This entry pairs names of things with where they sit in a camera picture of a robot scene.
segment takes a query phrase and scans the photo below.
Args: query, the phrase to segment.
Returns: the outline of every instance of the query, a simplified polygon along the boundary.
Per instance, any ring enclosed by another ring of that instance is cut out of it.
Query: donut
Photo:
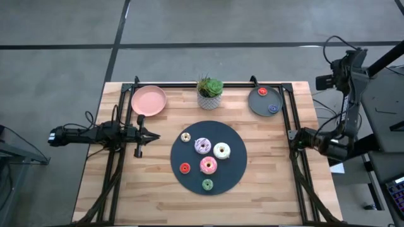
[[[206,154],[207,152],[210,151],[210,148],[212,145],[210,144],[209,139],[207,138],[199,138],[195,140],[195,151],[198,152],[199,154]]]
[[[277,105],[271,104],[268,106],[268,110],[273,113],[276,114],[279,111],[279,108]]]
[[[191,135],[188,132],[184,132],[181,134],[181,140],[183,142],[188,142],[191,139]]]
[[[230,157],[230,147],[226,143],[218,143],[213,148],[213,154],[218,159],[226,159]]]
[[[210,175],[210,174],[213,174],[216,171],[217,162],[216,162],[214,157],[207,156],[207,157],[204,157],[201,160],[201,163],[199,164],[199,167],[201,167],[201,171],[204,174]]]
[[[189,171],[191,171],[191,165],[189,165],[188,163],[183,163],[181,164],[181,166],[179,166],[179,171],[182,174],[187,174],[189,173]]]
[[[266,90],[266,88],[259,88],[258,94],[261,96],[265,96],[266,94],[268,94],[268,91]]]
[[[204,190],[211,190],[213,188],[213,181],[210,179],[204,179],[202,181],[202,188]]]

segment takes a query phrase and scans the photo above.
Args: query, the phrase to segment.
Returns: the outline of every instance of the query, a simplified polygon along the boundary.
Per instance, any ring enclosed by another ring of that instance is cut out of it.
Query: potted plant
[[[222,99],[223,83],[209,77],[202,78],[196,86],[198,104],[205,110],[217,108]]]

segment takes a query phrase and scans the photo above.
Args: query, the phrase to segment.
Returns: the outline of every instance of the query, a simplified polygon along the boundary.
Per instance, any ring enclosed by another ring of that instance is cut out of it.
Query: concrete floor
[[[113,44],[124,0],[5,0],[0,45]],[[400,41],[404,23],[393,0],[132,0],[123,44],[177,42]],[[365,66],[391,46],[367,47]],[[328,47],[330,59],[346,47]],[[47,156],[32,166],[12,226],[67,224],[73,213],[88,146],[52,148],[49,131],[68,122],[87,124],[96,112],[111,50],[0,50],[0,124],[19,132]],[[394,64],[404,64],[401,58]],[[246,81],[309,81],[330,73],[318,47],[120,50],[112,81],[194,81],[201,75]],[[341,94],[316,98],[335,110]],[[319,117],[329,117],[318,111]],[[359,137],[371,133],[365,119]],[[361,184],[337,185],[345,221],[386,226],[386,211],[363,211]]]

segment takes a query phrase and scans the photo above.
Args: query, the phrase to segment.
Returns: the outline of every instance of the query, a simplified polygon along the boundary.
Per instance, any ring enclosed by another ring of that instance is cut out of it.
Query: white plant pot
[[[222,100],[222,94],[213,97],[213,98],[206,98],[199,94],[197,90],[196,93],[198,94],[198,104],[201,108],[205,110],[213,110],[220,105],[220,101]]]

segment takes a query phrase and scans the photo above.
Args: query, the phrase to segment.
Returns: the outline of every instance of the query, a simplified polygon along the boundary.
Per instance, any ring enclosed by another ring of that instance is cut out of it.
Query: green donut
[[[205,190],[211,190],[213,188],[213,181],[210,179],[204,179],[202,181],[202,188]]]

